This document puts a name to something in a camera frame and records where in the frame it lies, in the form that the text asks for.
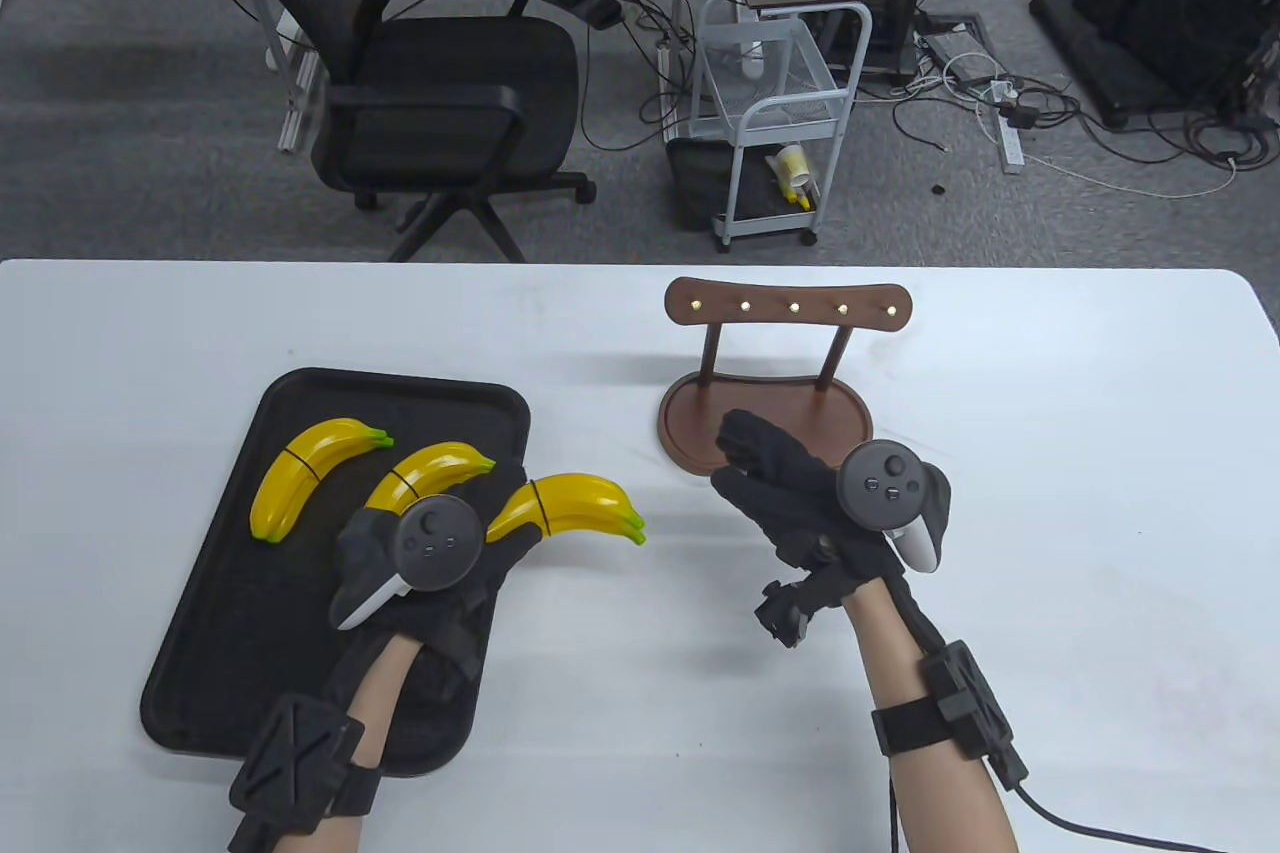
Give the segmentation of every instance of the tabletop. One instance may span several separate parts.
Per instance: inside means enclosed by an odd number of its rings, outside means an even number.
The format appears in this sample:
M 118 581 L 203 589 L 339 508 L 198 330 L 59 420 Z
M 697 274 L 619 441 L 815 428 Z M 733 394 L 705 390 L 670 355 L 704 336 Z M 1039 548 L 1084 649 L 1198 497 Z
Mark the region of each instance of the tabletop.
M 0 264 L 0 848 L 220 850 L 236 766 L 168 754 L 138 697 L 262 391 L 308 365 L 506 383 L 534 475 L 621 482 L 643 549 L 544 543 L 503 588 L 471 739 L 388 781 L 365 850 L 887 849 L 886 763 L 836 611 L 783 649 L 788 570 L 663 455 L 700 329 L 673 277 L 897 282 L 837 377 L 954 485 L 913 580 L 1066 817 L 1275 848 L 1280 347 L 1224 272 Z M 721 369 L 814 373 L 818 327 L 728 327 Z M 1006 804 L 1024 850 L 1093 840 Z

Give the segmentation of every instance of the toy banana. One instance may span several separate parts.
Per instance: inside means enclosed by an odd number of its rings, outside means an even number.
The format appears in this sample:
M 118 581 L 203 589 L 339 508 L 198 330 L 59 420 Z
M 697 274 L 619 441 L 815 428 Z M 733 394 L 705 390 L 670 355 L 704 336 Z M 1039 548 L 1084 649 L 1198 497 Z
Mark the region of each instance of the toy banana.
M 443 493 L 494 467 L 494 461 L 467 443 L 435 443 L 401 460 L 365 502 L 374 510 L 402 515 L 424 496 Z
M 297 524 L 320 480 L 335 466 L 393 443 L 383 429 L 351 418 L 328 419 L 298 433 L 275 457 L 257 488 L 248 514 L 250 533 L 255 539 L 279 543 Z
M 517 489 L 489 524 L 485 542 L 494 543 L 531 523 L 543 537 L 586 529 L 645 542 L 644 519 L 617 483 L 586 473 L 562 473 Z

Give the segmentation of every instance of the wooden dowel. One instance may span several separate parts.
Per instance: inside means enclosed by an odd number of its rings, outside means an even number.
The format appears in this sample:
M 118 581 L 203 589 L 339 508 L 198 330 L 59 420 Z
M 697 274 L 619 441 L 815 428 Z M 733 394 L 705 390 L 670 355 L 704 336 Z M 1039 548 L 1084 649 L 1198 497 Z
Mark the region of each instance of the wooden dowel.
M 822 373 L 818 374 L 818 382 L 813 386 L 814 391 L 819 393 L 827 392 L 832 379 L 836 378 L 836 368 L 840 365 L 841 356 L 845 355 L 845 347 L 849 346 L 849 337 L 852 332 L 854 328 L 851 327 L 840 327 L 836 329 L 836 338 L 831 341 L 827 360 L 822 364 Z
M 703 365 L 698 370 L 698 386 L 712 386 L 716 374 L 716 351 L 719 350 L 719 323 L 707 324 L 707 339 L 703 342 Z

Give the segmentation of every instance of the black mesh chair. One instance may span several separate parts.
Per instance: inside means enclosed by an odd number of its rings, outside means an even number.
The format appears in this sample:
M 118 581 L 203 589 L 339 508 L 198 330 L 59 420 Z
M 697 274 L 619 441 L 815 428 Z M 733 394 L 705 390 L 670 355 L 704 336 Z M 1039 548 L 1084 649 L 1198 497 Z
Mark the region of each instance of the black mesh chair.
M 315 45 L 329 86 L 311 161 L 325 184 L 370 207 L 376 193 L 428 193 L 402 220 L 403 263 L 460 209 L 525 263 L 492 196 L 572 190 L 559 172 L 577 120 L 573 40 L 549 20 L 507 15 L 384 20 L 390 0 L 278 0 Z

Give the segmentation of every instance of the gray carpet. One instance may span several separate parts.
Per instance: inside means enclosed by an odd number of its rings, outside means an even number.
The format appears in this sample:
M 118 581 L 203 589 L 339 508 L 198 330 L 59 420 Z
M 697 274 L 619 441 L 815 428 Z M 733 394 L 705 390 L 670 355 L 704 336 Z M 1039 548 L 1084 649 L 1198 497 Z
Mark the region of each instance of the gray carpet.
M 435 0 L 422 12 L 499 12 L 507 0 Z M 1065 79 L 1027 0 L 928 0 L 979 12 L 1006 67 Z M 538 6 L 540 15 L 575 20 Z M 649 35 L 637 33 L 644 44 Z M 256 24 L 227 0 L 6 0 L 0 9 L 0 257 L 379 259 L 407 204 L 352 209 L 319 184 L 306 154 L 275 152 L 283 114 Z M 588 128 L 599 143 L 649 129 L 636 118 L 653 76 L 622 29 L 591 38 Z M 659 140 L 631 152 L 575 141 L 568 167 L 599 182 L 594 207 L 541 196 L 500 202 L 541 263 L 841 263 L 893 265 L 1207 266 L 1244 274 L 1280 318 L 1280 164 L 1184 201 L 1070 181 L 1041 167 L 1000 172 L 973 117 L 934 104 L 900 113 L 942 154 L 893 131 L 886 108 L 855 111 L 822 240 L 745 240 L 717 257 L 707 234 L 676 231 Z M 1125 149 L 1164 152 L 1147 137 Z M 1193 159 L 1133 167 L 1075 126 L 1029 152 L 1157 193 L 1221 184 Z M 943 195 L 933 193 L 940 184 Z M 493 260 L 466 216 L 421 259 Z

